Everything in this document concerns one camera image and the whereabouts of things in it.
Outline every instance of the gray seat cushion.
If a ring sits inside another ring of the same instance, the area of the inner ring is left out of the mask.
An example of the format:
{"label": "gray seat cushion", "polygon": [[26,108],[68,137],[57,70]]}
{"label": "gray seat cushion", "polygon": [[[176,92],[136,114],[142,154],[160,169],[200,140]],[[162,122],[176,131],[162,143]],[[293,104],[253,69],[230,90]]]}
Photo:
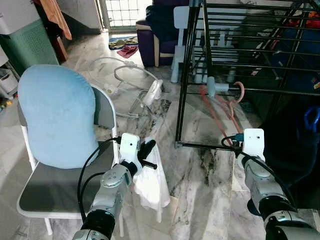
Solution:
{"label": "gray seat cushion", "polygon": [[[99,151],[98,157],[86,167],[83,180],[112,166],[114,150],[109,142]],[[23,211],[78,213],[77,184],[81,168],[61,169],[39,162],[29,179],[19,201]],[[101,176],[94,177],[87,185],[83,205],[87,212],[100,187]]]}

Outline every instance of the blue pillow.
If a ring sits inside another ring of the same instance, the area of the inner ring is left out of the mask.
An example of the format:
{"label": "blue pillow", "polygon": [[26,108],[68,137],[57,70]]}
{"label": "blue pillow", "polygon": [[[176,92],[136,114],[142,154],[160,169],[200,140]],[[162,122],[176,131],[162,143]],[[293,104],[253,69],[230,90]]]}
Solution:
{"label": "blue pillow", "polygon": [[81,168],[98,147],[95,95],[82,75],[63,66],[34,65],[20,78],[18,100],[31,151],[41,163]]}

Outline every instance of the white cloth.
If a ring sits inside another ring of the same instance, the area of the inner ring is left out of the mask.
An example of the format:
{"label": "white cloth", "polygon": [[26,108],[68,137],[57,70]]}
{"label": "white cloth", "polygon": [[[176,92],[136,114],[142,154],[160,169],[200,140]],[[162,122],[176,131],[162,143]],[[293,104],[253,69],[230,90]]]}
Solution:
{"label": "white cloth", "polygon": [[[151,139],[147,137],[145,142],[147,143]],[[160,223],[162,209],[170,203],[170,195],[157,144],[153,147],[146,161],[157,164],[157,169],[143,167],[141,173],[133,177],[134,191],[140,195],[140,203],[143,207],[157,211],[156,220]]]}

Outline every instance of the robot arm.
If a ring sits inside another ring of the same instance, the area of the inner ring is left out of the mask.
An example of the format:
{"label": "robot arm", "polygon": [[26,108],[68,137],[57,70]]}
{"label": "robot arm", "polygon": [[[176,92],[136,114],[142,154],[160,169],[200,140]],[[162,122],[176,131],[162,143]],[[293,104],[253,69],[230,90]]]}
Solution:
{"label": "robot arm", "polygon": [[143,166],[157,168],[147,162],[156,142],[151,140],[140,145],[138,136],[124,133],[121,137],[120,154],[123,162],[114,165],[103,174],[100,189],[96,193],[88,215],[73,240],[110,240],[123,205],[125,194],[135,174]]}
{"label": "robot arm", "polygon": [[[262,129],[246,129],[243,151],[267,166],[262,160],[263,139]],[[253,204],[264,221],[266,240],[320,240],[320,233],[298,216],[297,209],[288,199],[289,196],[269,171],[252,157],[245,156],[241,164]]]}

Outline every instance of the white marble floor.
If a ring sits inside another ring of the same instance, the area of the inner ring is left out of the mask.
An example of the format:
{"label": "white marble floor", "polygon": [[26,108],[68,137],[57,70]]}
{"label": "white marble floor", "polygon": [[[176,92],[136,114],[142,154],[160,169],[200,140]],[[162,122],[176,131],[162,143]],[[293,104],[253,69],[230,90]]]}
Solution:
{"label": "white marble floor", "polygon": [[[112,84],[115,63],[104,64],[100,71],[92,71],[90,62],[96,58],[111,56],[124,60],[108,48],[107,33],[86,36],[76,40],[69,48],[69,59],[63,65],[83,74],[91,83],[102,88]],[[142,67],[139,52],[128,60]],[[137,106],[140,118],[117,117],[118,134],[129,132],[141,137],[152,136],[157,141],[164,173],[171,195],[162,222],[156,222],[155,211],[146,210],[139,198],[131,192],[123,207],[125,236],[119,236],[116,226],[113,238],[117,240],[263,240],[263,221],[247,210],[250,192],[244,183],[244,173],[238,167],[231,152],[196,148],[175,148],[177,112],[180,86],[170,83],[169,66],[149,68],[163,79],[163,94],[156,100],[151,112]],[[123,78],[148,89],[151,79],[144,73],[123,71]],[[124,84],[128,92],[113,94],[117,112],[128,111],[141,89]],[[236,133],[232,122],[217,109],[227,134]],[[81,226],[80,220],[52,219],[53,235],[47,236],[43,219],[29,219],[16,211],[16,200],[30,175],[28,157],[19,129],[15,104],[0,115],[0,232],[4,240],[70,240]],[[260,120],[253,113],[235,106],[235,113],[243,128],[257,127]],[[97,131],[99,139],[109,137],[109,132]],[[205,144],[218,143],[222,134],[216,127],[199,96],[187,97],[182,138]]]}

